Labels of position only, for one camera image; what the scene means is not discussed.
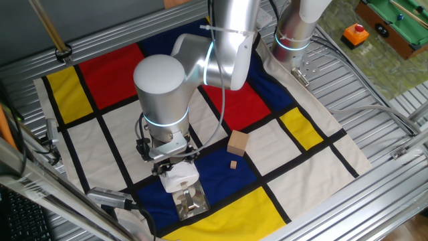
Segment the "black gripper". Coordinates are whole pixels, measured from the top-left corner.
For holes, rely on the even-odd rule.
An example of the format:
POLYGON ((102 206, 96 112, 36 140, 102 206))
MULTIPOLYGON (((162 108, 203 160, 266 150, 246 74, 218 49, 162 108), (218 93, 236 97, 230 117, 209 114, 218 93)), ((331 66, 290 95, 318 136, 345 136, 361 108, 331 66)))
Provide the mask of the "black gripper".
POLYGON ((201 154, 200 151, 190 151, 187 153, 186 157, 169 157, 168 159, 159 161, 153 165, 152 174, 154 176, 162 175, 165 171, 167 171, 167 166, 175 165, 182 161, 193 163, 195 160, 199 158, 200 154, 201 154))

